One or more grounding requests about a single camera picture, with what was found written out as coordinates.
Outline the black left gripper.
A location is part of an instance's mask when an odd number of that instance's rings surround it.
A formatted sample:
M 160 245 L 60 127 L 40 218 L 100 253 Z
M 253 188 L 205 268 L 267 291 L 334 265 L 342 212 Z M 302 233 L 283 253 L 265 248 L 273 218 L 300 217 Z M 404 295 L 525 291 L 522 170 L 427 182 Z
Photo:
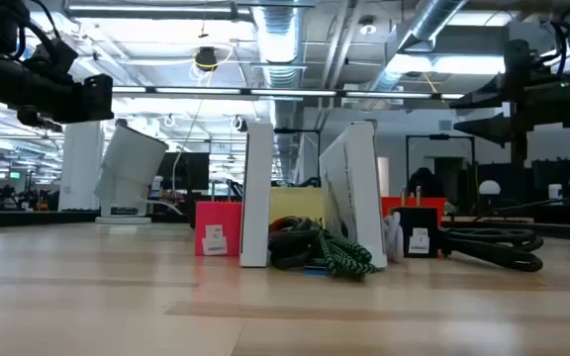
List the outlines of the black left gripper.
M 106 74 L 79 83 L 24 81 L 18 87 L 17 120 L 28 127 L 50 128 L 59 124 L 112 120 L 113 78 Z

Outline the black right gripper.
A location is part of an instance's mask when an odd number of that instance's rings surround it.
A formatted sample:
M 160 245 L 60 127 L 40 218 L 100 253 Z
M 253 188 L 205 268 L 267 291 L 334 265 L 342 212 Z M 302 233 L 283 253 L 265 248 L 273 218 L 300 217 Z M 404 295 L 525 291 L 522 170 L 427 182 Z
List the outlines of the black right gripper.
M 536 126 L 560 123 L 570 128 L 570 77 L 537 71 L 528 42 L 508 42 L 505 52 L 506 73 L 497 74 L 479 89 L 450 103 L 451 109 L 482 109 L 512 104 L 509 117 L 459 122 L 459 132 L 504 146 L 511 143 L 511 162 L 522 166 L 527 159 L 527 134 Z

